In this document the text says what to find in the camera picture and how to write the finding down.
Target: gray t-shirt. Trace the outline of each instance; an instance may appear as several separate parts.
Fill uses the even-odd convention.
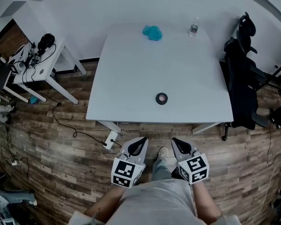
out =
[[[90,225],[92,218],[75,212],[69,225]],[[153,181],[127,189],[106,225],[204,225],[195,216],[191,189],[184,180]],[[236,216],[221,217],[213,225],[240,225]]]

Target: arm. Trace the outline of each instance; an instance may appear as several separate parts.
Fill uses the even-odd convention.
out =
[[[99,210],[96,219],[107,223],[107,221],[115,212],[118,203],[125,192],[125,189],[126,188],[120,186],[112,186],[109,191],[103,197],[101,197],[99,201],[87,209],[84,214],[89,217],[93,217],[94,214]]]
[[[192,190],[199,219],[206,224],[211,224],[222,216],[222,211],[215,204],[202,181],[193,184]]]

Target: white desk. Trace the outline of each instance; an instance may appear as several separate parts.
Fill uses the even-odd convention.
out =
[[[55,49],[55,46],[51,46],[42,55],[40,63],[35,66],[36,70],[32,68],[27,69],[24,75],[24,71],[22,71],[20,74],[15,76],[14,84],[18,84],[21,88],[45,102],[46,98],[27,88],[23,83],[29,83],[33,81],[46,81],[71,102],[73,102],[74,104],[78,104],[78,100],[74,98],[70,93],[68,93],[62,86],[60,86],[52,77],[50,77],[50,74],[61,54],[65,57],[67,62],[75,64],[83,75],[86,75],[87,72],[85,71],[82,64],[78,60],[76,60],[69,52],[68,48],[65,46],[64,39],[57,40],[54,43],[56,44],[55,53],[51,57],[49,57]]]
[[[145,24],[113,27],[96,70],[86,119],[120,133],[112,121],[205,123],[193,133],[233,121],[229,94],[211,42],[200,27],[196,38],[160,25],[163,38],[150,41]],[[168,96],[165,105],[155,97]]]

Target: water bottle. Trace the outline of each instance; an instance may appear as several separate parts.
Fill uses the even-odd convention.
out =
[[[199,28],[199,18],[196,17],[193,20],[193,23],[191,25],[191,28],[189,29],[188,35],[192,38],[194,38],[197,35],[198,32],[198,28]]]

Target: table leg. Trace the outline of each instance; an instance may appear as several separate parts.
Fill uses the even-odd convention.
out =
[[[204,124],[202,124],[202,125],[200,125],[200,126],[194,128],[194,129],[192,130],[192,134],[196,134],[196,133],[203,132],[203,131],[205,131],[205,130],[207,130],[207,129],[210,129],[210,128],[212,128],[212,127],[218,125],[218,124],[220,124],[220,122],[215,122],[215,123],[204,123]]]
[[[60,92],[63,96],[69,99],[72,103],[78,104],[78,100],[67,92],[62,86],[60,86],[53,78],[48,76],[46,82],[49,83],[56,91]]]
[[[108,127],[110,130],[116,132],[116,133],[121,133],[121,129],[115,125],[113,122],[108,122],[108,121],[98,121],[104,126]]]
[[[24,90],[26,90],[28,93],[30,93],[31,95],[35,96],[36,98],[38,98],[39,100],[46,102],[47,99],[42,97],[41,95],[39,95],[38,93],[36,93],[34,90],[27,88],[23,83],[18,84],[21,88],[23,88]]]
[[[12,91],[10,88],[4,86],[3,89],[5,91],[9,92],[10,94],[14,95],[18,99],[22,100],[23,102],[28,103],[28,100],[26,98],[22,97],[21,95],[17,94],[16,92]]]
[[[10,100],[8,100],[6,97],[3,97],[3,96],[1,96],[1,95],[0,95],[0,98],[1,98],[2,100],[4,100],[4,101],[8,102],[8,103],[10,102]]]
[[[69,63],[74,63],[78,69],[80,70],[80,72],[83,74],[83,75],[86,75],[86,70],[84,69],[83,65],[76,59],[72,56],[72,54],[70,53],[70,51],[68,50],[67,46],[64,47],[64,49],[62,50],[62,55],[64,55],[64,57],[66,58],[66,60],[69,62]]]

